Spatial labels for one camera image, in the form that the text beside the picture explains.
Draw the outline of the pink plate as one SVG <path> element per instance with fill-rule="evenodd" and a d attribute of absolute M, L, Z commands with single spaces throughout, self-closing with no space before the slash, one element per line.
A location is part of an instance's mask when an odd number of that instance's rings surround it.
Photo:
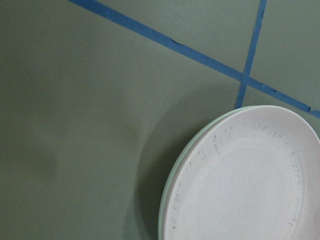
<path fill-rule="evenodd" d="M 297 113 L 239 112 L 190 159 L 171 240 L 319 239 L 320 140 Z"/>

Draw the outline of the cream plate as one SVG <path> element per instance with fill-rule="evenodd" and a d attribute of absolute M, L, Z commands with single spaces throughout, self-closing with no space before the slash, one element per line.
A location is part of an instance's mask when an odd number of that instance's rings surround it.
<path fill-rule="evenodd" d="M 173 231 L 178 227 L 178 215 L 181 211 L 181 202 L 186 188 L 183 181 L 191 171 L 193 161 L 190 157 L 193 156 L 198 145 L 220 122 L 237 113 L 254 108 L 256 108 L 255 105 L 241 107 L 217 117 L 198 131 L 184 147 L 170 170 L 161 196 L 157 222 L 157 238 L 159 240 L 171 240 Z"/>

